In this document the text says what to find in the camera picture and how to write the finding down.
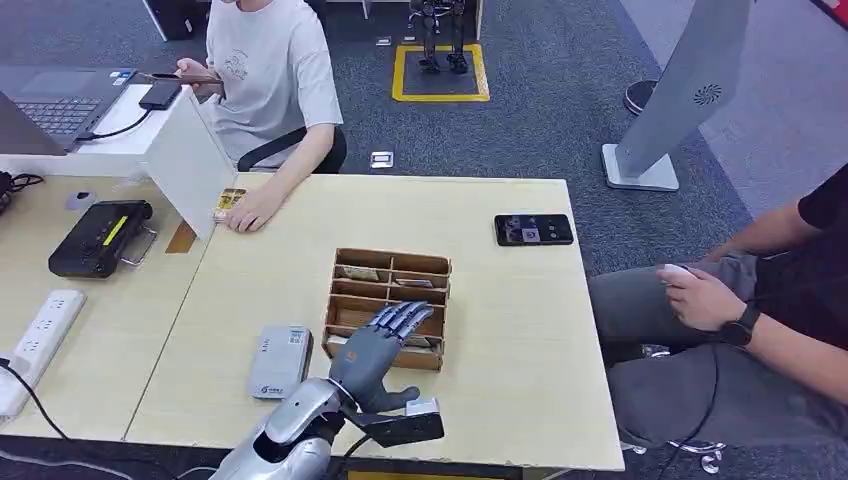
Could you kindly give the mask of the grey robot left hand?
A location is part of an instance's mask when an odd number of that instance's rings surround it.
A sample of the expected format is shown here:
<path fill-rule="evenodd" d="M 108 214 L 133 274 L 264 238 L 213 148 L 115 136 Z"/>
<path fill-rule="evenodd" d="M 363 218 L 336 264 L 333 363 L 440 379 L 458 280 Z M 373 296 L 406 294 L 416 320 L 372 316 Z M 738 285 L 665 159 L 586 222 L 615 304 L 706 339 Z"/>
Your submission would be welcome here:
<path fill-rule="evenodd" d="M 358 328 L 334 355 L 329 378 L 342 387 L 364 413 L 399 410 L 419 398 L 414 386 L 389 392 L 383 379 L 405 340 L 434 309 L 423 301 L 387 305 Z"/>

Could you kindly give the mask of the person's left hand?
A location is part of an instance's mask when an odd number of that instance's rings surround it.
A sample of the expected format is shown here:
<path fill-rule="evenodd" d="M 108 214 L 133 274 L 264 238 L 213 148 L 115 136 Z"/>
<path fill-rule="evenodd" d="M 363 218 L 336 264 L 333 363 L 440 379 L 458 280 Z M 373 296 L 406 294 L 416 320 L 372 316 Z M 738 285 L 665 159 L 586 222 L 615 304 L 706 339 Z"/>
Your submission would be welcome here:
<path fill-rule="evenodd" d="M 224 225 L 238 233 L 255 232 L 277 213 L 283 200 L 276 192 L 250 192 L 226 214 Z"/>
<path fill-rule="evenodd" d="M 714 276 L 694 267 L 666 265 L 657 271 L 666 296 L 681 322 L 693 329 L 717 332 L 738 320 L 746 303 Z"/>

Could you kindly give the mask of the person's right hand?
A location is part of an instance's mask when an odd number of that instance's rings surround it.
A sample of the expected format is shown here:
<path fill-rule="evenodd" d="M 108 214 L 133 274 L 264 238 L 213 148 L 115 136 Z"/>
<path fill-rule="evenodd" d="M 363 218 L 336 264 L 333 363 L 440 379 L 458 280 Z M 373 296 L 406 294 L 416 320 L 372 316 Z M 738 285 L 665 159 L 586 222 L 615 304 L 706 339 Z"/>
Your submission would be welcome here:
<path fill-rule="evenodd" d="M 176 63 L 175 74 L 181 78 L 202 79 L 203 83 L 192 83 L 192 89 L 201 95 L 224 93 L 220 76 L 212 67 L 207 67 L 191 58 L 182 58 Z"/>

